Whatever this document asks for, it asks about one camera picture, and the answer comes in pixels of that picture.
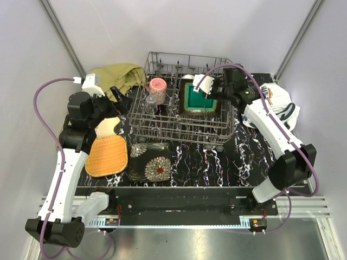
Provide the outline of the clear drinking glass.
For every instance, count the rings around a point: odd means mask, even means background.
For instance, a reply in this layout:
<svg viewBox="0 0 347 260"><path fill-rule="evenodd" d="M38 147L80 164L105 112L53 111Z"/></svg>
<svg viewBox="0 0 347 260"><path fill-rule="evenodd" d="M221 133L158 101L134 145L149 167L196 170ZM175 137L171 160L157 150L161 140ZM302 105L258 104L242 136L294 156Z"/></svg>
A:
<svg viewBox="0 0 347 260"><path fill-rule="evenodd" d="M148 114L155 114L157 110L157 98L154 95L148 95L145 99L144 111Z"/></svg>

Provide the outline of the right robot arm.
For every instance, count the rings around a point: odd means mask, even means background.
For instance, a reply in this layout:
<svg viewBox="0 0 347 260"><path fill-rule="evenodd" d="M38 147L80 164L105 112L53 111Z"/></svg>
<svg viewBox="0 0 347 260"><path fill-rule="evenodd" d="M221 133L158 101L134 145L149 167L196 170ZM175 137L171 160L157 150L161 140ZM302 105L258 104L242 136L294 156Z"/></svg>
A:
<svg viewBox="0 0 347 260"><path fill-rule="evenodd" d="M206 98L228 100L237 107L268 142L275 156L267 178L252 189L246 201L248 212L260 214L266 202L282 194L292 192L301 196L302 193L292 187L310 177L315 180L315 189L310 195L315 196L319 190L313 167L317 150L312 144L304 145L291 132L299 107L278 84L259 85L241 65L224 64L222 68L221 77L211 77L208 71L195 87L201 89Z"/></svg>

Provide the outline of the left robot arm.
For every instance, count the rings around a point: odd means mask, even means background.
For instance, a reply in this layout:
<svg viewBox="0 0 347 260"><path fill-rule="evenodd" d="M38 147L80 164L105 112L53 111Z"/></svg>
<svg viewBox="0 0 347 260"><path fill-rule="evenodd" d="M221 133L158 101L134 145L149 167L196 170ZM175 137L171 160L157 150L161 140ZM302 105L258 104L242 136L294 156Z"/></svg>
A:
<svg viewBox="0 0 347 260"><path fill-rule="evenodd" d="M58 138L57 164L53 180L38 215L28 219L25 230L40 246L45 244L76 248L82 241L85 225L100 212L110 215L117 209L115 194L108 188L96 188L76 208L73 201L80 173L97 134L96 127L106 118L127 114L132 98L111 87L116 101L106 94L77 92L67 104L71 125Z"/></svg>

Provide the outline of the teal square ceramic dish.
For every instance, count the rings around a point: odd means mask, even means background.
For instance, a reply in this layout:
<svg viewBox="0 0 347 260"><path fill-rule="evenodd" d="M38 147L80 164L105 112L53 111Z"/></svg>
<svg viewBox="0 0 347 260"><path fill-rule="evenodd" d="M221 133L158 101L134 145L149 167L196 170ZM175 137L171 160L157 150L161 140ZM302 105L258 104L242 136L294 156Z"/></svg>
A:
<svg viewBox="0 0 347 260"><path fill-rule="evenodd" d="M182 79L179 87L179 115L215 117L221 113L221 103L206 99L203 92L194 92L193 80Z"/></svg>

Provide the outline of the red patterned bowl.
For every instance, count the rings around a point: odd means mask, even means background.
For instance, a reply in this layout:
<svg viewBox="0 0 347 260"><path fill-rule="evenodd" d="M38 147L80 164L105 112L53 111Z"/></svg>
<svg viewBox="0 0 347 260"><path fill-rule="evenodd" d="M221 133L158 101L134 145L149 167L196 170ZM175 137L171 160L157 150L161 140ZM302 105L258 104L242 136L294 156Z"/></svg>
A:
<svg viewBox="0 0 347 260"><path fill-rule="evenodd" d="M186 74L186 75L182 76L181 79L182 79L182 80L193 80L193 79L194 79L194 76L193 76L193 75L190 75L190 74Z"/></svg>

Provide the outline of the pink skull pattern mug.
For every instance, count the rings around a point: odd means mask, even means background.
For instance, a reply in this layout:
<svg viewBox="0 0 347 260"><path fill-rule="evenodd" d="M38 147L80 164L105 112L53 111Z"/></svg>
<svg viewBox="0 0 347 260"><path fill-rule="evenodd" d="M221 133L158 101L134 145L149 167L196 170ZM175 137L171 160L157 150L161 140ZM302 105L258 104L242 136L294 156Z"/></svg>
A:
<svg viewBox="0 0 347 260"><path fill-rule="evenodd" d="M145 89L150 95L157 99L157 104L161 105L165 102L167 83L161 78L154 78L146 83Z"/></svg>

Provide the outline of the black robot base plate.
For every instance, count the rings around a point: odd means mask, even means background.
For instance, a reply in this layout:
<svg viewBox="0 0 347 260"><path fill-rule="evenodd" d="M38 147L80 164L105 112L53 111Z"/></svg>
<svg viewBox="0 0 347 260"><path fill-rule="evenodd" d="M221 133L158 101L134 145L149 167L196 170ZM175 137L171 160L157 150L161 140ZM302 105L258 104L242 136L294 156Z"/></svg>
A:
<svg viewBox="0 0 347 260"><path fill-rule="evenodd" d="M278 215L276 202L256 205L250 187L111 188L108 218L121 228L245 228L251 217Z"/></svg>

